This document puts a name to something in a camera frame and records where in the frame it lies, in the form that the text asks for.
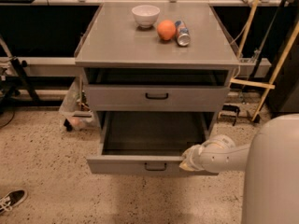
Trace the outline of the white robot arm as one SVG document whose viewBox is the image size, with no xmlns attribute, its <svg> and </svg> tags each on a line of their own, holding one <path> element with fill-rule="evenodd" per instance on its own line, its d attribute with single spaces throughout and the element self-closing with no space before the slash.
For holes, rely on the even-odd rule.
<svg viewBox="0 0 299 224">
<path fill-rule="evenodd" d="M 299 224 L 299 115 L 266 122 L 251 143 L 216 135 L 183 153 L 185 171 L 243 171 L 241 224 Z"/>
</svg>

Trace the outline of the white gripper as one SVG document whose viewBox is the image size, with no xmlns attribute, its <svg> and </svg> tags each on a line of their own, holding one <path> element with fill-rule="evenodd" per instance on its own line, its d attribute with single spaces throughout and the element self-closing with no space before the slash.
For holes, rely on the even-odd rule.
<svg viewBox="0 0 299 224">
<path fill-rule="evenodd" d="M 202 171 L 202 166 L 197 163 L 202 152 L 203 147 L 201 145 L 194 145 L 185 150 L 182 154 L 183 161 L 179 168 L 188 172 Z"/>
</svg>

